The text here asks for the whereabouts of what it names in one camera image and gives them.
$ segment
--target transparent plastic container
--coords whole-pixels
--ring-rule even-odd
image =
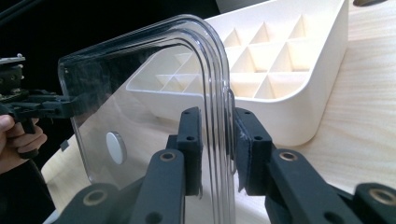
[[[229,67],[206,21],[180,15],[75,52],[59,61],[59,77],[78,99],[72,123],[88,178],[120,189],[146,174],[181,112],[198,106],[203,189],[186,197],[186,222],[235,223]]]

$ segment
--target light wooden table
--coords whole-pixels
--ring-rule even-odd
[[[315,137],[294,147],[326,181],[353,193],[362,182],[396,189],[396,0],[349,3],[348,46]],[[90,185],[76,138],[42,169],[58,212]],[[268,223],[263,199],[236,196],[237,223]]]

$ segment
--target white plastic tray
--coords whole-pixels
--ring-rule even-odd
[[[226,49],[236,106],[255,113],[278,145],[311,139],[347,48],[347,1],[275,0],[206,21]],[[155,105],[154,115],[178,119],[185,106],[163,111],[161,104],[196,105],[202,89],[196,87],[203,85],[191,72],[197,68],[189,53],[158,52],[135,72],[127,91]]]

